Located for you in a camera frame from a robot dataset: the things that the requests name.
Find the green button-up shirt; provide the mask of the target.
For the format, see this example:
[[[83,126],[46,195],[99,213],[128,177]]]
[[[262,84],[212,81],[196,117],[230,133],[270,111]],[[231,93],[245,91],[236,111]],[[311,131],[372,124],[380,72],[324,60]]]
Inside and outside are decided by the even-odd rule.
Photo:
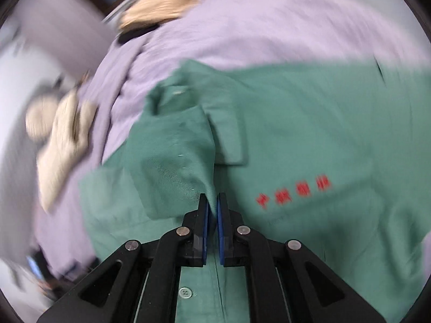
[[[105,259],[225,193],[247,225],[300,240],[399,322],[423,283],[430,231],[430,70],[185,62],[145,97],[125,142],[80,182]]]

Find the cream puffer jacket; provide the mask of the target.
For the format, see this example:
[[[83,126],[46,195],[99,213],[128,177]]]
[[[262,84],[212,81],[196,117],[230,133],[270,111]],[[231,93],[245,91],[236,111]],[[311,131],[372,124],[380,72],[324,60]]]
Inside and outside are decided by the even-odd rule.
[[[39,202],[49,212],[72,169],[86,153],[97,105],[79,103],[76,90],[60,101],[47,144],[37,157]]]

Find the round cream pleated cushion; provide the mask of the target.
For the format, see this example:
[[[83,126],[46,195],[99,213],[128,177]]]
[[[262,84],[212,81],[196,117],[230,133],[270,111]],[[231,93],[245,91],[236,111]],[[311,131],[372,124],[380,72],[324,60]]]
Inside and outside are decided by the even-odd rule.
[[[29,105],[26,112],[26,132],[31,140],[46,139],[52,131],[59,100],[55,96],[40,96]]]

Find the black garment under knit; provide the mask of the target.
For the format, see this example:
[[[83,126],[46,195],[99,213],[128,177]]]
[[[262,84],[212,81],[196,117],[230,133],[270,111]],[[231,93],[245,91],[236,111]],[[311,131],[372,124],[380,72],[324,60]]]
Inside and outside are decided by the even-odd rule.
[[[152,32],[152,31],[155,31],[160,26],[161,25],[157,23],[157,24],[153,24],[153,25],[149,25],[149,26],[145,26],[145,27],[132,29],[130,31],[123,31],[119,34],[119,36],[117,38],[117,43],[120,45],[123,45],[123,44],[131,41],[132,39],[136,39],[138,37],[141,37],[143,35],[146,35],[146,34]]]

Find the lilac plush blanket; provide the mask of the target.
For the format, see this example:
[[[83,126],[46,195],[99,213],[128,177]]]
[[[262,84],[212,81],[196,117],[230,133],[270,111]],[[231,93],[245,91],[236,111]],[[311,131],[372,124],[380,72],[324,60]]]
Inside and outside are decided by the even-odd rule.
[[[223,70],[301,61],[430,62],[396,23],[357,0],[203,0],[155,31],[111,44],[78,92],[98,107],[89,150],[51,209],[35,216],[35,241],[55,275],[95,255],[82,220],[80,179],[123,143],[149,90],[186,59]]]

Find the tan striped knit garment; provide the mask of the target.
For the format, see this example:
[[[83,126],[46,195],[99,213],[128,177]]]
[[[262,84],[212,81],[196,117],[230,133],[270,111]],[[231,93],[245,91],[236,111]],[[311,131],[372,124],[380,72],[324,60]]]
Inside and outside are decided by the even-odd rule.
[[[167,23],[179,19],[201,0],[136,0],[120,17],[120,31]]]

